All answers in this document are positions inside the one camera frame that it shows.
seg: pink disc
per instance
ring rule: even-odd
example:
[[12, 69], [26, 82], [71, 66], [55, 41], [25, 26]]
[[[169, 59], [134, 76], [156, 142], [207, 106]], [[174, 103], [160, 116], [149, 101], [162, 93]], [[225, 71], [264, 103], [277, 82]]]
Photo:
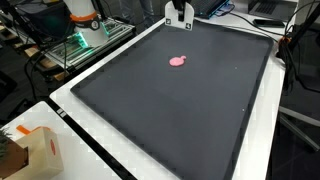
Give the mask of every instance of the pink disc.
[[169, 63], [171, 66], [182, 66], [186, 59], [187, 59], [186, 56], [174, 57], [174, 58], [170, 59]]

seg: black mat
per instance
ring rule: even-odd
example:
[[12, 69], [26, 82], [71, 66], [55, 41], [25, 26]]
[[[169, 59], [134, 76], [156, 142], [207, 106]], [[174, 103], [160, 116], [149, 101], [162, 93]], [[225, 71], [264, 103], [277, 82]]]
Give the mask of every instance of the black mat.
[[200, 22], [160, 26], [72, 92], [178, 177], [231, 179], [271, 47]]

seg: electronic equipment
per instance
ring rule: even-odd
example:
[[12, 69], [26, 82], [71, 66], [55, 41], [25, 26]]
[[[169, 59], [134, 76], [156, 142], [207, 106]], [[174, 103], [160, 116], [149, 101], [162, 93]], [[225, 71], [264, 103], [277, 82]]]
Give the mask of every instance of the electronic equipment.
[[191, 5], [196, 17], [209, 19], [228, 2], [229, 0], [193, 0]]
[[276, 21], [276, 20], [255, 19], [253, 20], [253, 24], [258, 27], [273, 27], [273, 28], [285, 27], [282, 21]]
[[70, 11], [63, 1], [47, 5], [37, 0], [20, 2], [17, 12], [43, 43], [61, 40], [74, 32]]
[[249, 14], [281, 21], [288, 21], [296, 7], [296, 2], [283, 0], [250, 0], [248, 3]]

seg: black cable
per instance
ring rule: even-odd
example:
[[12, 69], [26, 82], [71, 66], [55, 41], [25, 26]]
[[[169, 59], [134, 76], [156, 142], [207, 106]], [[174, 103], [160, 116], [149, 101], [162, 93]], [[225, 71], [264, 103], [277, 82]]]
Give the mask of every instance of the black cable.
[[294, 78], [295, 78], [304, 89], [306, 89], [308, 91], [320, 93], [320, 91], [317, 89], [312, 89], [312, 88], [307, 87], [305, 85], [305, 83], [303, 82], [303, 80], [299, 77], [299, 73], [298, 73], [298, 70], [294, 64], [293, 55], [292, 55], [292, 52], [290, 51], [290, 48], [288, 46], [288, 42], [281, 41], [279, 43], [279, 52], [281, 53], [281, 58], [283, 59], [283, 61], [286, 64], [286, 75], [285, 75], [284, 89], [285, 90], [288, 90], [289, 88], [292, 89]]
[[40, 90], [40, 89], [35, 85], [34, 80], [33, 80], [33, 72], [34, 72], [34, 69], [35, 69], [36, 65], [42, 60], [42, 57], [43, 57], [46, 53], [48, 53], [49, 50], [50, 50], [50, 49], [47, 49], [47, 50], [44, 51], [43, 53], [40, 52], [39, 57], [37, 58], [37, 60], [34, 61], [33, 66], [32, 66], [32, 68], [31, 68], [31, 71], [30, 71], [30, 79], [31, 79], [31, 82], [32, 82], [34, 88], [35, 88], [37, 91], [39, 91], [40, 93], [42, 93], [42, 94], [46, 94], [46, 92], [43, 92], [42, 90]]
[[257, 29], [259, 29], [259, 30], [261, 30], [261, 31], [264, 31], [264, 32], [267, 32], [267, 33], [271, 33], [271, 34], [275, 34], [275, 35], [278, 35], [278, 36], [283, 36], [283, 34], [279, 34], [279, 33], [276, 33], [276, 32], [272, 32], [272, 31], [268, 31], [268, 30], [264, 30], [264, 29], [262, 29], [262, 28], [259, 28], [259, 27], [255, 26], [253, 23], [251, 23], [250, 21], [248, 21], [246, 18], [242, 17], [242, 16], [239, 16], [239, 15], [234, 14], [234, 13], [232, 13], [232, 12], [230, 12], [229, 14], [243, 19], [244, 21], [246, 21], [247, 23], [249, 23], [251, 26], [253, 26], [253, 27], [255, 27], [255, 28], [257, 28]]
[[278, 43], [278, 41], [276, 39], [274, 39], [273, 37], [269, 36], [268, 34], [264, 33], [264, 32], [261, 32], [261, 31], [255, 31], [255, 30], [252, 30], [252, 29], [247, 29], [247, 28], [243, 28], [243, 27], [236, 27], [236, 26], [225, 26], [225, 25], [222, 25], [223, 27], [227, 27], [227, 28], [237, 28], [237, 29], [243, 29], [243, 30], [247, 30], [247, 31], [252, 31], [252, 32], [256, 32], [256, 33], [260, 33], [260, 34], [263, 34], [267, 37], [269, 37], [270, 39], [272, 39], [273, 41], [275, 41], [276, 43]]
[[234, 10], [234, 8], [236, 7], [235, 5], [234, 5], [234, 2], [232, 2], [232, 4], [228, 4], [229, 6], [231, 5], [231, 9], [229, 10], [229, 11], [222, 11], [222, 10], [219, 10], [220, 12], [222, 12], [222, 14], [220, 14], [220, 15], [215, 15], [215, 16], [217, 16], [217, 17], [222, 17], [222, 16], [225, 16], [225, 15], [227, 15], [227, 14], [229, 14], [229, 13], [231, 13], [233, 10]]
[[103, 0], [103, 2], [106, 3], [106, 5], [108, 7], [108, 10], [109, 10], [109, 13], [110, 13], [110, 16], [113, 17], [111, 9], [110, 9], [110, 6], [109, 6], [109, 3], [106, 0]]
[[30, 83], [30, 85], [31, 85], [32, 97], [33, 97], [33, 99], [37, 102], [38, 99], [37, 99], [37, 96], [36, 96], [35, 88], [34, 88], [34, 85], [33, 85], [32, 80], [31, 80], [31, 78], [30, 78], [30, 76], [29, 76], [29, 74], [28, 74], [28, 64], [31, 62], [31, 59], [33, 58], [33, 56], [31, 56], [31, 57], [28, 59], [28, 61], [25, 63], [23, 70], [24, 70], [24, 73], [25, 73], [25, 75], [27, 76], [28, 81], [29, 81], [29, 83]]
[[15, 31], [16, 31], [16, 33], [17, 33], [18, 38], [22, 41], [14, 19], [12, 19], [12, 26], [14, 27], [14, 29], [15, 29]]
[[286, 25], [286, 28], [285, 28], [285, 31], [284, 31], [284, 36], [285, 37], [287, 37], [287, 34], [288, 34], [288, 25], [289, 25], [289, 23], [291, 22], [291, 20], [292, 20], [292, 18], [299, 12], [299, 11], [301, 11], [303, 8], [305, 8], [306, 6], [309, 6], [309, 5], [313, 5], [313, 4], [315, 4], [315, 3], [320, 3], [320, 1], [313, 1], [313, 2], [311, 2], [311, 3], [307, 3], [307, 4], [305, 4], [305, 5], [303, 5], [302, 7], [300, 7], [299, 9], [297, 9], [297, 11], [296, 12], [294, 12], [291, 16], [290, 16], [290, 18], [289, 18], [289, 20], [288, 20], [288, 23], [287, 23], [287, 25]]
[[29, 42], [29, 38], [30, 38], [30, 36], [28, 36], [28, 37], [27, 37], [26, 44], [28, 44], [28, 42]]
[[36, 30], [37, 32], [39, 32], [41, 34], [44, 34], [44, 35], [46, 35], [48, 37], [54, 38], [54, 39], [59, 39], [59, 40], [56, 40], [56, 41], [53, 41], [53, 42], [49, 42], [49, 43], [58, 43], [58, 42], [61, 43], [62, 41], [64, 41], [66, 36], [67, 36], [67, 34], [68, 34], [68, 32], [70, 31], [70, 28], [72, 27], [71, 24], [72, 24], [71, 21], [69, 21], [67, 29], [66, 29], [66, 32], [63, 35], [63, 37], [61, 38], [61, 37], [58, 37], [58, 36], [47, 34], [47, 33], [43, 32], [43, 31], [41, 31], [40, 29], [38, 29], [37, 27], [35, 27], [32, 23], [30, 23], [30, 25], [33, 27], [33, 29]]
[[312, 5], [310, 6], [310, 8], [309, 8], [309, 10], [308, 10], [308, 13], [307, 13], [307, 16], [306, 16], [306, 19], [304, 20], [304, 21], [306, 21], [307, 19], [308, 19], [308, 17], [309, 17], [309, 15], [310, 15], [310, 12], [311, 12], [311, 10], [312, 10], [312, 8], [313, 8], [313, 5], [314, 5], [314, 2], [315, 2], [316, 0], [313, 0], [312, 1]]
[[300, 43], [298, 42], [298, 51], [299, 51], [299, 61], [298, 61], [298, 75], [300, 75], [300, 66], [301, 66], [301, 48]]

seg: white table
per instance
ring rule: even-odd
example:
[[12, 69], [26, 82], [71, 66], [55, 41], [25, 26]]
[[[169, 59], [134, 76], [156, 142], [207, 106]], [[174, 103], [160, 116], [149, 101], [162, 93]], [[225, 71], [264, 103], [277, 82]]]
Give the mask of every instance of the white table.
[[[254, 16], [243, 13], [236, 14], [239, 14], [249, 20], [253, 20], [255, 18]], [[120, 47], [50, 95], [50, 98], [55, 103], [65, 110], [65, 112], [73, 118], [76, 123], [82, 126], [97, 142], [99, 142], [139, 180], [172, 180], [178, 178], [148, 154], [143, 152], [138, 146], [129, 141], [112, 125], [93, 112], [88, 106], [82, 103], [71, 93], [70, 89], [108, 61], [112, 60], [119, 53], [123, 52], [125, 49], [139, 41], [142, 37], [153, 31], [163, 22], [164, 20], [161, 20], [156, 23], [154, 26], [144, 31], [142, 34], [132, 39], [127, 44]], [[206, 22], [257, 30], [248, 25], [242, 19], [231, 15], [221, 18], [213, 18], [211, 20], [206, 20]], [[284, 33], [284, 29], [269, 28], [268, 30], [282, 34]], [[262, 82], [260, 84], [233, 176], [234, 180], [263, 180], [266, 177], [285, 73], [283, 62], [274, 56], [276, 49], [277, 48], [275, 46], [271, 56], [269, 57], [265, 73], [262, 77]]]
[[36, 104], [4, 127], [13, 140], [23, 136], [16, 130], [18, 125], [29, 130], [46, 126], [57, 134], [64, 171], [52, 180], [121, 180], [45, 102]]

